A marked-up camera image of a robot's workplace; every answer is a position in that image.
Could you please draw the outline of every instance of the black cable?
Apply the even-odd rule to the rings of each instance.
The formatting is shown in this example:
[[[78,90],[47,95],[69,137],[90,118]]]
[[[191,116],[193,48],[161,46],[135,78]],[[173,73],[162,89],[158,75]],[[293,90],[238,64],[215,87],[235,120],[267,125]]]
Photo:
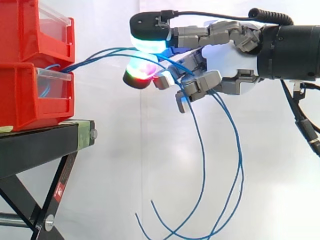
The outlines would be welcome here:
[[[295,102],[295,100],[291,96],[285,82],[282,79],[280,81],[281,81],[281,85],[285,93],[286,99],[294,115],[296,126],[298,127],[301,134],[308,142],[311,149],[320,157],[320,141],[318,139],[318,135],[315,129],[313,128],[309,119],[307,119],[302,113],[302,110],[299,107],[299,104]]]
[[[314,83],[309,83],[309,82],[304,82],[304,83],[302,83],[301,84],[301,88],[303,88],[303,89],[314,89],[314,90],[318,90],[318,91],[320,91],[320,86],[318,86],[318,85],[316,85],[316,84],[314,84]],[[303,115],[303,117],[304,118],[306,118],[306,119],[309,119],[307,116],[306,116],[306,114],[303,112],[303,110],[300,108],[300,112],[301,112],[301,114]],[[318,133],[318,134],[320,134],[320,128],[317,126],[317,125],[315,125],[312,121],[310,121],[310,123],[311,123],[311,125],[312,125],[312,127],[313,127],[313,129]]]
[[[274,11],[265,11],[258,8],[252,8],[248,17],[238,17],[238,16],[229,16],[217,13],[202,12],[202,11],[171,11],[171,17],[178,17],[182,15],[198,15],[206,16],[219,19],[229,19],[235,21],[255,21],[266,24],[277,24],[277,25],[293,25],[294,21],[288,15],[284,13],[274,12]]]
[[[289,89],[287,87],[287,85],[285,84],[285,81],[283,80],[280,80],[281,81],[281,85],[282,85],[282,88],[283,88],[283,91],[284,91],[284,94],[285,94],[285,97],[289,103],[289,106],[292,110],[292,113],[294,115],[294,118],[295,120],[297,121],[302,121],[304,120],[304,116],[302,115],[301,111],[300,111],[300,107],[299,105],[293,100],[290,92],[289,92]]]
[[[308,119],[308,120],[309,120],[309,118],[306,116],[306,114],[302,111],[301,108],[300,108],[300,112],[301,112],[302,116],[303,116],[305,119]],[[314,129],[318,134],[320,134],[320,128],[319,128],[317,125],[315,125],[312,121],[310,121],[310,123],[311,123],[311,126],[313,127],[313,129]]]
[[[251,17],[238,17],[238,16],[229,16],[217,13],[210,13],[210,12],[202,12],[202,11],[178,11],[176,16],[182,15],[198,15],[198,16],[206,16],[212,18],[219,18],[219,19],[229,19],[235,21],[254,21],[254,18]]]

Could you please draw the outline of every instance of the warning label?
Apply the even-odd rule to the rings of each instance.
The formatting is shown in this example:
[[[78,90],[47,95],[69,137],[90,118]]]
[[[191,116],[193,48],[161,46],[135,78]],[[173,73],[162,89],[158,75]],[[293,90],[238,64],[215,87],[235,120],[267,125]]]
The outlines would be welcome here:
[[[63,185],[61,182],[59,182],[58,185],[56,186],[53,197],[58,203],[60,203],[62,196],[64,195],[65,187],[66,186]]]

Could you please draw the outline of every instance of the red storage bin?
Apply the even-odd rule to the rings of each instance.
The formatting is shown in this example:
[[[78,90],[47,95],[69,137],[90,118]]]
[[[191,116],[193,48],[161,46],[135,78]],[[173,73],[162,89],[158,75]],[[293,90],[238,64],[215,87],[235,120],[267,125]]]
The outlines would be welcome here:
[[[74,76],[33,63],[0,63],[0,131],[49,127],[74,115]]]
[[[0,63],[38,68],[75,62],[74,20],[38,0],[0,0]]]

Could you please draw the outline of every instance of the black metal stand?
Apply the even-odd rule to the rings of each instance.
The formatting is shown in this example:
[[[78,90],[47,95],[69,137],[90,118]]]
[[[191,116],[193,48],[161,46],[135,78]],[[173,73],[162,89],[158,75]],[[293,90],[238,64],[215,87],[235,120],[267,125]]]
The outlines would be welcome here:
[[[88,120],[0,133],[0,196],[16,212],[0,213],[0,226],[29,228],[31,240],[64,240],[54,226],[55,216],[78,151],[93,145],[96,137],[95,123]],[[16,174],[57,158],[61,161],[41,208]]]

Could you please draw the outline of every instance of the white wall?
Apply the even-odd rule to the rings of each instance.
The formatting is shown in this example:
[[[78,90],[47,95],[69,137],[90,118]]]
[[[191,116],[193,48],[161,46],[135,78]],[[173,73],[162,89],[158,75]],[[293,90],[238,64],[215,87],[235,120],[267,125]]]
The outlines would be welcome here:
[[[129,19],[139,10],[245,16],[250,8],[258,7],[285,12],[296,25],[320,23],[320,3],[311,0],[44,2],[75,19],[77,62],[101,49],[130,46]],[[188,16],[173,24],[204,20]],[[125,58],[105,59],[75,72],[76,117],[95,120],[99,137],[94,146],[79,153],[56,217],[66,240],[142,240],[135,211],[150,236],[162,239],[168,233],[149,200],[155,201],[166,223],[175,228],[198,198],[201,149],[191,115],[180,114],[176,107],[177,88],[129,88],[122,82],[127,63]],[[248,94],[223,98],[240,133],[246,180],[236,215],[212,239],[319,239],[319,159],[297,130],[280,83],[266,80]],[[311,91],[302,103],[318,125],[319,104],[319,95]],[[231,125],[214,100],[206,97],[193,107],[206,150],[207,184],[198,211],[180,233],[198,237],[210,232],[220,214],[238,159]],[[40,204],[57,165],[49,163],[20,175]],[[0,202],[0,211],[7,209]],[[0,227],[0,239],[24,240],[26,236],[28,231]]]

